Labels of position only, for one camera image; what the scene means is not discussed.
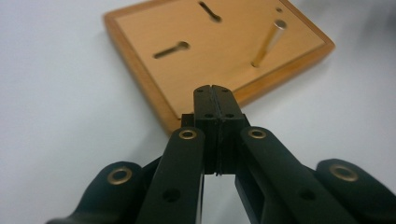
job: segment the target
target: metal rod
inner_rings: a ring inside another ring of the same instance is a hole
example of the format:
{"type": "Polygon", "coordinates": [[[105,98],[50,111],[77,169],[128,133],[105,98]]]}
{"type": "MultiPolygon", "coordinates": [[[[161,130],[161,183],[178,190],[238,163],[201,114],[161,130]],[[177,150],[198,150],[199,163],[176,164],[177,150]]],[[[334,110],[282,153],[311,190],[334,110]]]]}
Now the metal rod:
{"type": "Polygon", "coordinates": [[[282,36],[283,32],[286,30],[287,24],[282,20],[276,20],[271,26],[267,37],[262,42],[259,52],[254,58],[251,65],[253,67],[259,67],[262,59],[268,53],[268,51],[274,46],[277,40],[282,36]]]}

